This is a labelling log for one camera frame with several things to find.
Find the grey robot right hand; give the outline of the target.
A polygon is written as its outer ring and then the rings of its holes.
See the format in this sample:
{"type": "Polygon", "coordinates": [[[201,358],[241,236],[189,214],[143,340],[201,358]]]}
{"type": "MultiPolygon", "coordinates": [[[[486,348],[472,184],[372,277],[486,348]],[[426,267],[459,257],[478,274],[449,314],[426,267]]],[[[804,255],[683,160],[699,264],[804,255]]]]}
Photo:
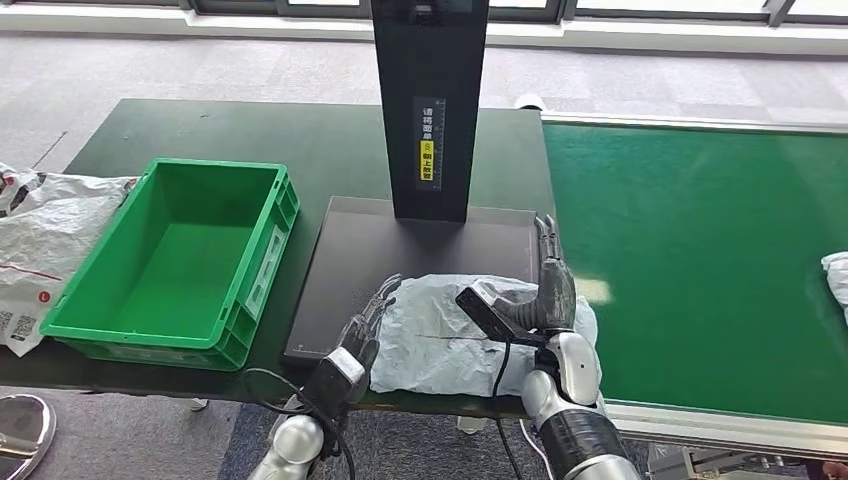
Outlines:
{"type": "Polygon", "coordinates": [[[472,289],[501,318],[529,331],[533,329],[573,330],[576,316],[576,287],[567,267],[558,238],[556,221],[551,215],[536,217],[539,276],[536,296],[514,302],[501,296],[486,282],[475,282],[472,289]]]}

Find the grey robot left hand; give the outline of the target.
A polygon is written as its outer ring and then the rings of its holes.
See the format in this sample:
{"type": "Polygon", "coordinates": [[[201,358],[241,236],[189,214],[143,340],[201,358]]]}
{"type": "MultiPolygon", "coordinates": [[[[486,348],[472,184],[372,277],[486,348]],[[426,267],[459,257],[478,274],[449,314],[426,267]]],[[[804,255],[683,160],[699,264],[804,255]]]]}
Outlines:
{"type": "Polygon", "coordinates": [[[339,336],[336,346],[345,348],[366,372],[371,370],[379,350],[378,336],[383,314],[396,301],[391,294],[401,282],[400,273],[386,278],[363,310],[348,320],[339,336]]]}

